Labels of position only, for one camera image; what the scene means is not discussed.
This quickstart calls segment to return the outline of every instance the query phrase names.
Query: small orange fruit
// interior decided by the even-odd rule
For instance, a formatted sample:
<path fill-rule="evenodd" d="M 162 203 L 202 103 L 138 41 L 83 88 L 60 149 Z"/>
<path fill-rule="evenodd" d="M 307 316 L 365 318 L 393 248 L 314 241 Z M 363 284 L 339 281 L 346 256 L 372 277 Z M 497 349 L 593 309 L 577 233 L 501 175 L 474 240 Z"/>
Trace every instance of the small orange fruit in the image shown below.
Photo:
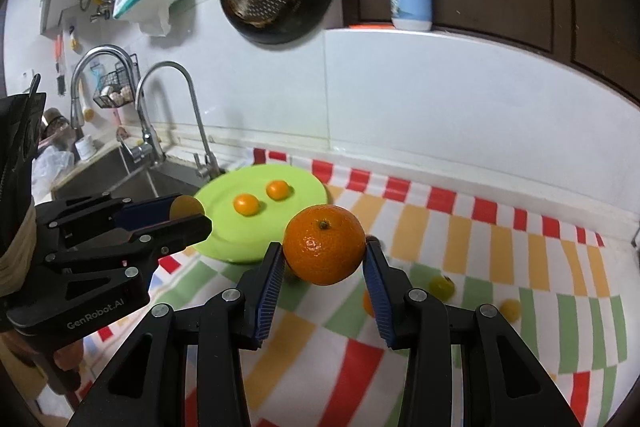
<path fill-rule="evenodd" d="M 267 185 L 267 196 L 274 201 L 286 200 L 289 197 L 289 184 L 283 180 L 274 180 Z"/>
<path fill-rule="evenodd" d="M 365 251 L 358 218 L 333 204 L 316 204 L 296 214 L 284 231 L 282 251 L 294 274 L 321 286 L 356 271 Z"/>
<path fill-rule="evenodd" d="M 370 315 L 372 318 L 376 318 L 376 314 L 373 311 L 373 304 L 371 304 L 371 297 L 369 297 L 369 292 L 364 290 L 364 295 L 362 296 L 362 307 L 364 311 L 367 312 L 367 315 Z"/>
<path fill-rule="evenodd" d="M 260 201 L 253 194 L 240 194 L 234 198 L 234 209 L 243 216 L 255 216 L 260 211 Z"/>

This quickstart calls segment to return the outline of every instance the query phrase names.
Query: stainless steel sink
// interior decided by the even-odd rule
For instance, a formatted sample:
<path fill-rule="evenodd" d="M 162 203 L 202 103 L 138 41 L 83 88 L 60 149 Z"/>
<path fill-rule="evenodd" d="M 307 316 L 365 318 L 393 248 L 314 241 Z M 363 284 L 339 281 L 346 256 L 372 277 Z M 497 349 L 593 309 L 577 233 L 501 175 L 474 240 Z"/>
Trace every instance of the stainless steel sink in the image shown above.
<path fill-rule="evenodd" d="M 52 197 L 61 200 L 108 191 L 114 198 L 144 201 L 176 193 L 193 196 L 206 183 L 190 166 L 169 160 L 157 166 L 134 165 L 118 148 L 54 188 Z"/>

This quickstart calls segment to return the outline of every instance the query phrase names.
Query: wire basket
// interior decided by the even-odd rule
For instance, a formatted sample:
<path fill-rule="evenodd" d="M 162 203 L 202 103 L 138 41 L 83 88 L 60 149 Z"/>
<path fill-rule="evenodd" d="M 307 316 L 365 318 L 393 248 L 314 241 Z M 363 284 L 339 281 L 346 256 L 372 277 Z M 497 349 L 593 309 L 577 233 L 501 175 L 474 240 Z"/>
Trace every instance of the wire basket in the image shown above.
<path fill-rule="evenodd" d="M 133 62 L 134 74 L 140 78 L 138 56 L 131 55 L 131 61 Z M 127 71 L 120 65 L 114 71 L 100 77 L 94 91 L 94 102 L 103 109 L 115 109 L 127 105 L 127 103 L 134 101 L 135 92 L 132 86 L 133 82 L 129 82 Z"/>

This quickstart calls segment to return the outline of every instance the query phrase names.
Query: striped tablecloth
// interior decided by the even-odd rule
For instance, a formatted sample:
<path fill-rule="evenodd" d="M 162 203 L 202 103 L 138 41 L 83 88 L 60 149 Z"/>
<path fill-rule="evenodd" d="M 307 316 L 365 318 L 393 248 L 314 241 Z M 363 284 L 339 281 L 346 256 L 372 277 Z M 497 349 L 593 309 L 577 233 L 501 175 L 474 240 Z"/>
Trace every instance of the striped tablecloth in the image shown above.
<path fill-rule="evenodd" d="M 381 239 L 393 266 L 415 286 L 444 273 L 456 284 L 449 302 L 474 309 L 519 299 L 514 329 L 538 357 L 580 422 L 610 416 L 616 373 L 626 360 L 623 303 L 590 230 L 442 188 L 257 149 L 255 162 L 287 162 L 326 184 Z M 92 381 L 140 318 L 158 302 L 174 309 L 203 304 L 236 284 L 247 267 L 201 256 L 192 248 L 162 259 L 151 303 L 85 339 L 82 388 Z M 362 272 L 330 287 L 286 282 L 271 335 L 243 351 L 250 415 L 259 427 L 395 426 L 406 353 L 385 349 L 362 308 Z M 462 425 L 460 353 L 453 346 L 452 425 Z M 196 349 L 189 350 L 186 410 L 196 426 Z"/>

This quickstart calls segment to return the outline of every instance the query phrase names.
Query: chrome faucet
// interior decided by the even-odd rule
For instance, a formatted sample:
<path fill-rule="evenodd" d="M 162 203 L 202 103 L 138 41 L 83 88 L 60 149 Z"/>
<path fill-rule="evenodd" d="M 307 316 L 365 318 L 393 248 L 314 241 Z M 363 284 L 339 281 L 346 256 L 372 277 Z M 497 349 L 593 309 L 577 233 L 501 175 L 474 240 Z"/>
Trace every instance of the chrome faucet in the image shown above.
<path fill-rule="evenodd" d="M 71 127 L 76 130 L 80 129 L 80 127 L 84 125 L 78 91 L 80 74 L 89 62 L 99 55 L 111 55 L 112 57 L 116 57 L 124 66 L 125 74 L 127 75 L 127 80 L 129 81 L 131 89 L 136 89 L 136 68 L 134 67 L 129 54 L 122 48 L 113 46 L 112 44 L 105 44 L 86 52 L 86 55 L 80 59 L 80 62 L 78 62 L 78 65 L 74 70 L 74 74 L 71 76 Z M 140 86 L 142 86 L 142 82 L 140 82 L 140 85 L 138 86 L 138 91 L 140 91 Z M 136 110 L 140 117 L 144 142 L 140 146 L 133 147 L 133 149 L 129 148 L 124 144 L 124 142 L 121 143 L 126 147 L 127 152 L 129 152 L 134 162 L 137 163 L 143 158 L 150 157 L 152 158 L 153 163 L 161 163 L 164 161 L 164 153 L 160 147 L 158 134 L 156 134 L 156 130 L 153 128 L 151 121 L 149 120 L 145 100 L 142 97 L 141 92 L 136 93 Z"/>
<path fill-rule="evenodd" d="M 187 81 L 187 85 L 189 86 L 189 94 L 191 95 L 191 105 L 193 105 L 193 112 L 196 115 L 196 122 L 198 123 L 198 130 L 200 131 L 200 139 L 202 140 L 202 145 L 204 146 L 204 152 L 205 152 L 204 165 L 200 163 L 200 157 L 198 156 L 197 153 L 193 153 L 193 157 L 196 161 L 198 176 L 200 176 L 201 178 L 208 178 L 212 180 L 213 178 L 220 176 L 220 167 L 218 167 L 218 161 L 216 160 L 216 157 L 213 156 L 213 153 L 209 148 L 209 141 L 207 140 L 207 135 L 204 132 L 204 125 L 202 124 L 200 108 L 198 107 L 198 99 L 196 97 L 196 91 L 193 87 L 193 79 L 191 78 L 189 71 L 187 71 L 183 66 L 181 66 L 180 64 L 172 60 L 162 60 L 161 62 L 157 62 L 156 64 L 151 66 L 149 70 L 146 72 L 146 75 L 143 77 L 143 79 L 140 80 L 140 83 L 138 84 L 138 89 L 136 89 L 136 109 L 138 109 L 138 106 L 140 105 L 140 103 L 144 103 L 144 99 L 142 98 L 142 89 L 143 89 L 143 86 L 145 85 L 146 80 L 149 78 L 149 76 L 151 76 L 151 73 L 153 73 L 156 70 L 159 70 L 160 68 L 165 68 L 165 67 L 174 68 L 174 70 L 180 71 L 184 79 Z"/>

